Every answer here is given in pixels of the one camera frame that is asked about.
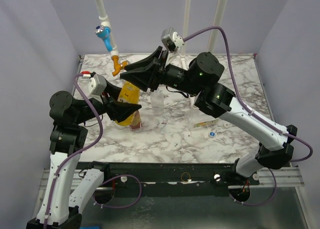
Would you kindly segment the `large clear plastic bottle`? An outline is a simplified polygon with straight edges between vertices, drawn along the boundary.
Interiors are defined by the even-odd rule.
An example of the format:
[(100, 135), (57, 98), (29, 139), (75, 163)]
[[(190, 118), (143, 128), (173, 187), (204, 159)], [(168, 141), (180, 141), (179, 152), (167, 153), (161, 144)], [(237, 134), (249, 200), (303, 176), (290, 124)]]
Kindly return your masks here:
[(218, 118), (214, 118), (200, 111), (199, 109), (192, 110), (190, 125), (192, 128), (208, 127), (219, 122)]

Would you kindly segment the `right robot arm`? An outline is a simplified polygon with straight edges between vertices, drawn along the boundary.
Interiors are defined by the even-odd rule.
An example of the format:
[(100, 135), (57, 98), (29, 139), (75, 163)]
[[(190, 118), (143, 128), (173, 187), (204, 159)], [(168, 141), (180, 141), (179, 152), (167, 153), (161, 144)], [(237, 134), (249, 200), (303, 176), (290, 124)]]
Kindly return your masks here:
[(200, 53), (187, 70), (165, 64), (168, 56), (167, 51), (158, 47), (150, 56), (126, 66), (120, 78), (144, 92), (164, 85), (195, 96), (194, 105), (201, 112), (229, 122), (258, 140), (257, 152), (234, 162), (230, 172), (234, 184), (243, 184), (262, 168), (279, 170), (292, 159), (292, 136), (298, 129), (275, 123), (241, 103), (234, 91), (219, 83), (225, 68), (212, 53)]

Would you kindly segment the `blue white bottle cap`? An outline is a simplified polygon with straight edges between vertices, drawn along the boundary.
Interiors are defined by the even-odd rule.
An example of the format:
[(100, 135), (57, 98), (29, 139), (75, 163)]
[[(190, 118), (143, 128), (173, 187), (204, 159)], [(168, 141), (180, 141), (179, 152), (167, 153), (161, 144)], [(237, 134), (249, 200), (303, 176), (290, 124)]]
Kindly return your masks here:
[(214, 138), (217, 134), (215, 131), (210, 131), (208, 135), (210, 138)]

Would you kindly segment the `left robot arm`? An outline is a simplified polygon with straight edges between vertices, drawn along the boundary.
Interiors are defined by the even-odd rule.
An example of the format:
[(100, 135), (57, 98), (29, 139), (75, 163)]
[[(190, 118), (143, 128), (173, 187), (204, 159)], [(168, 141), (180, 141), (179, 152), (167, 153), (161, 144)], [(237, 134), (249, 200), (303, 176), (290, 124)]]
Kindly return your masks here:
[(98, 186), (107, 186), (111, 178), (110, 166), (94, 161), (75, 190), (72, 190), (74, 174), (83, 151), (94, 146), (102, 138), (85, 146), (88, 129), (82, 123), (96, 118), (103, 129), (100, 116), (107, 114), (112, 121), (124, 121), (141, 108), (139, 104), (119, 102), (121, 88), (108, 81), (98, 92), (99, 101), (86, 96), (75, 99), (67, 91), (54, 93), (49, 101), (49, 116), (53, 119), (50, 135), (50, 171), (42, 205), (36, 217), (30, 220), (28, 229), (78, 229), (83, 210)]

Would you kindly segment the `small clear plastic bottle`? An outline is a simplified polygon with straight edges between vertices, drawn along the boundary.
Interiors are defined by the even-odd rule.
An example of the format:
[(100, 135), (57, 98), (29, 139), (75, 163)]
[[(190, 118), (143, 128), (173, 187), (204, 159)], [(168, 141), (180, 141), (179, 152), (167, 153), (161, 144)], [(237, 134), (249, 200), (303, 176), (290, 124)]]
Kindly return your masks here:
[(150, 103), (152, 112), (156, 116), (161, 116), (164, 111), (164, 95), (162, 94), (162, 92), (159, 90), (155, 90), (150, 95)]

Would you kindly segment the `red gold labelled bottle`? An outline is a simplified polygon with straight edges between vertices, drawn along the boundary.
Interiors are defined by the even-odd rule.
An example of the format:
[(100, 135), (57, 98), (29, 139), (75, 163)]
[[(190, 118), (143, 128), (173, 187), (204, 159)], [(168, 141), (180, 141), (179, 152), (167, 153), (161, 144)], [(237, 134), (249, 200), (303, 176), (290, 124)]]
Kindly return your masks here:
[(132, 131), (140, 129), (142, 127), (141, 116), (138, 110), (135, 112), (132, 123), (129, 125), (129, 127)]

